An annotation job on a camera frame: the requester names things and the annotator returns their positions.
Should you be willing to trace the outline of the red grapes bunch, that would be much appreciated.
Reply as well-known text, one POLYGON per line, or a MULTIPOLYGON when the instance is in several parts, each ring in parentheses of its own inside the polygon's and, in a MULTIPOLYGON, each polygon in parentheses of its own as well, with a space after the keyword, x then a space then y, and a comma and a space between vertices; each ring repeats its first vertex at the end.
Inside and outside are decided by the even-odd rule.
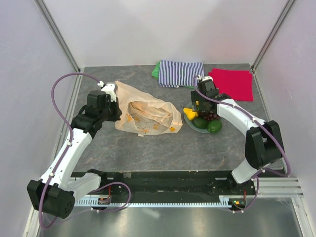
POLYGON ((217 115, 216 113, 210 112, 204 116, 204 119, 207 121, 213 121, 213 120, 220 120, 221 117, 217 115))

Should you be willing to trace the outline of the dark green avocado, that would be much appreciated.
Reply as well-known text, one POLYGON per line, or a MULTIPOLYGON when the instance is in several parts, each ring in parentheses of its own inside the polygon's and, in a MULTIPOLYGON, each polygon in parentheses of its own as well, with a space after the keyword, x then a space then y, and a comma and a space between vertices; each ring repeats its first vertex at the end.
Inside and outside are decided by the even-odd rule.
POLYGON ((205 120, 204 118, 194 118, 192 120, 192 124, 194 127, 198 128, 198 129, 207 129, 209 121, 205 120))

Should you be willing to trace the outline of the green lime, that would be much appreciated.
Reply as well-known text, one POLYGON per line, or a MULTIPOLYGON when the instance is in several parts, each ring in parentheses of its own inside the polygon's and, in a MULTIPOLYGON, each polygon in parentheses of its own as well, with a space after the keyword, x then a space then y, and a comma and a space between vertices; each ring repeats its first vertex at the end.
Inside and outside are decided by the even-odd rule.
POLYGON ((220 120, 212 120, 207 125, 207 131, 209 133, 215 134, 221 131, 222 129, 222 122, 220 120))

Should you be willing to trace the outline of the beige plastic bag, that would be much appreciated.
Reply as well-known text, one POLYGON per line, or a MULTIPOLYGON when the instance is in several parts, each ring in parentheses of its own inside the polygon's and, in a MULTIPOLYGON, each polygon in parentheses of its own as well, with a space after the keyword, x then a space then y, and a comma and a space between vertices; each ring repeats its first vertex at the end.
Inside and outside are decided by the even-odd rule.
POLYGON ((165 102, 149 93, 116 81, 118 106, 122 112, 115 128, 144 135, 177 133, 181 129, 181 113, 171 102, 165 102))

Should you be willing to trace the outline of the dark mangosteen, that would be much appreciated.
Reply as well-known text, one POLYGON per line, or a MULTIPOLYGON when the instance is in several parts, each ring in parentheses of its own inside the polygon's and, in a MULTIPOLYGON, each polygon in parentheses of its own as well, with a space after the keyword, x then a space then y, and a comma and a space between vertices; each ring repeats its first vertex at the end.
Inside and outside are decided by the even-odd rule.
POLYGON ((198 116, 208 120, 211 116, 211 111, 198 111, 198 116))

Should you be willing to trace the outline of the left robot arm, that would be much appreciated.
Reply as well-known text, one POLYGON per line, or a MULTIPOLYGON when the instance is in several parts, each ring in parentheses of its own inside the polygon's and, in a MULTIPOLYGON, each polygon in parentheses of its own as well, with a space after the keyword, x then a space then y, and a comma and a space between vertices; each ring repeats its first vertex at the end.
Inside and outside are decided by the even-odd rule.
POLYGON ((38 181, 27 185, 33 208, 46 214, 65 219, 77 200, 95 191, 104 194, 108 190, 106 174, 91 169, 81 178, 70 181, 71 174, 83 151, 91 143, 105 121, 118 121, 119 109, 116 86, 109 83, 101 90, 93 90, 71 122, 71 129, 53 163, 38 181))

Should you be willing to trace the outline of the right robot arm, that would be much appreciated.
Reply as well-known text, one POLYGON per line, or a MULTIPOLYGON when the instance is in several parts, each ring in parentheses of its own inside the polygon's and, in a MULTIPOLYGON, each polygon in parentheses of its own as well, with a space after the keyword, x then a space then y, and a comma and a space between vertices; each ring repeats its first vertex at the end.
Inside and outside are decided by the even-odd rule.
POLYGON ((195 90, 191 92, 193 109, 209 108, 221 118, 230 122, 245 136, 245 158, 231 172, 226 182, 227 191, 238 194, 244 183, 279 159, 285 159, 285 151, 279 124, 265 121, 246 111, 226 93, 220 94, 212 79, 194 79, 195 90))

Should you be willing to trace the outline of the yellow pear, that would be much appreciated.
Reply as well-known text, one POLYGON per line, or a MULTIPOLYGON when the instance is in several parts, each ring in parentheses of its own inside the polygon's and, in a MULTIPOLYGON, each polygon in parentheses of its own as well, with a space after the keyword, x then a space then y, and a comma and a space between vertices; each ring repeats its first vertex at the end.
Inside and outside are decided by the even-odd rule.
POLYGON ((187 119, 190 121, 192 121, 194 118, 198 117, 198 112, 193 111, 192 108, 184 107, 183 112, 187 116, 187 119))

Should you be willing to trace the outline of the green plate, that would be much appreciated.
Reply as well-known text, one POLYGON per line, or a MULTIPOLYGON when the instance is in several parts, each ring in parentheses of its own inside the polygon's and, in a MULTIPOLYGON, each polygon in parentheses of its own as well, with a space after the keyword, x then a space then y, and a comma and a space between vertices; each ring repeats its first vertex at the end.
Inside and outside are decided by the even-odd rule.
POLYGON ((202 112, 193 111, 190 102, 183 107, 182 113, 188 126, 199 133, 216 134, 223 127, 223 119, 220 116, 213 112, 203 116, 202 112))

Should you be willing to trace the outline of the red cloth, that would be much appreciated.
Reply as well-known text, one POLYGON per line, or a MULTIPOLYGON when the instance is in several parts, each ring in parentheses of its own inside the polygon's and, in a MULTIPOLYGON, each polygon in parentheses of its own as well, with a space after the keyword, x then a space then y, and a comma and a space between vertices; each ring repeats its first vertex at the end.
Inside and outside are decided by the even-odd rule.
POLYGON ((237 101, 253 101, 252 74, 249 71, 212 69, 208 73, 220 93, 237 101))

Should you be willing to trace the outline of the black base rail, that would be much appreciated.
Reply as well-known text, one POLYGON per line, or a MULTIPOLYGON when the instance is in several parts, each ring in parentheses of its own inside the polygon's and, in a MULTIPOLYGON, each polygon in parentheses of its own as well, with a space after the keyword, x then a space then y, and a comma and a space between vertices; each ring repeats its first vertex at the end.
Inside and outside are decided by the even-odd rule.
POLYGON ((236 184, 230 171, 131 171, 100 172, 101 187, 123 182, 133 194, 154 192, 187 192, 221 195, 253 195, 255 182, 236 184))

